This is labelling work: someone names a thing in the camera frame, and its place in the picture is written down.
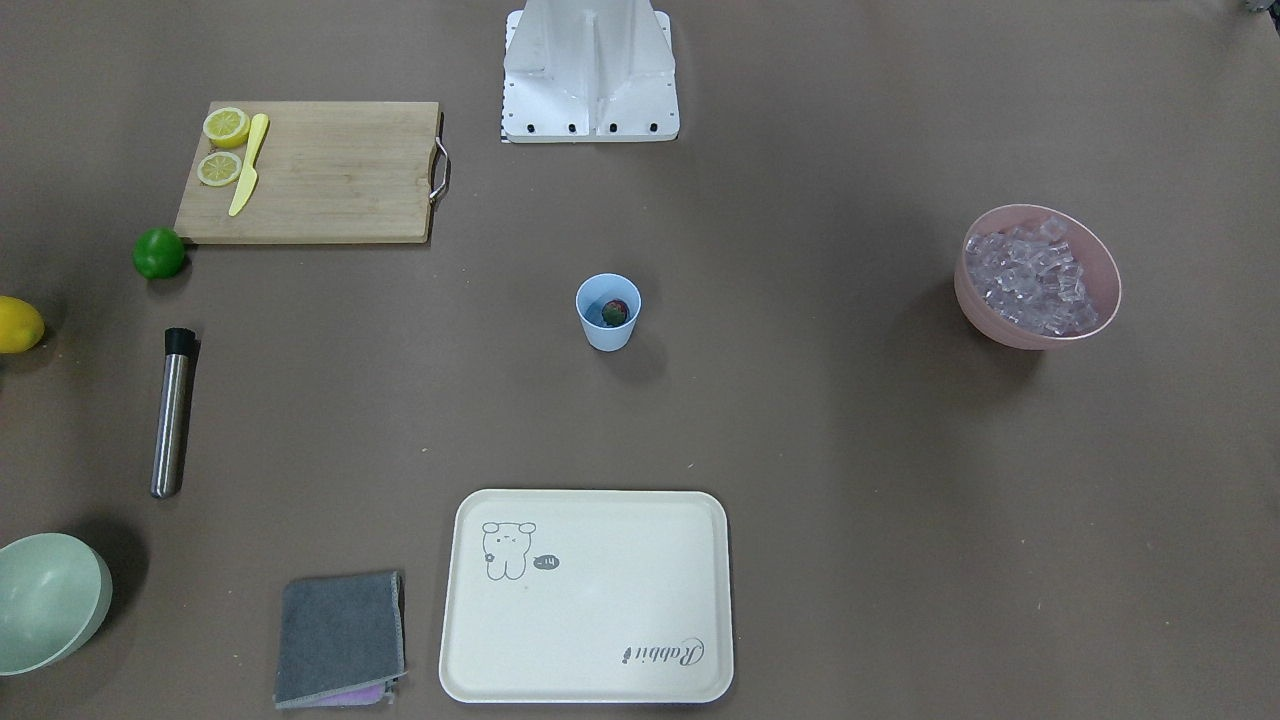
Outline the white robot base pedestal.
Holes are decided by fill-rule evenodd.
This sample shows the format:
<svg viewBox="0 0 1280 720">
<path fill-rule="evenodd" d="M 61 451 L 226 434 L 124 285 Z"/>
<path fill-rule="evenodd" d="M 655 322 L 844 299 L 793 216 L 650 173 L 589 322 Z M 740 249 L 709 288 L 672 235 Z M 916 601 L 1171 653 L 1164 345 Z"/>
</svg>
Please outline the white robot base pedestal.
<svg viewBox="0 0 1280 720">
<path fill-rule="evenodd" d="M 678 137 L 672 23 L 652 3 L 527 1 L 504 28 L 502 141 Z"/>
</svg>

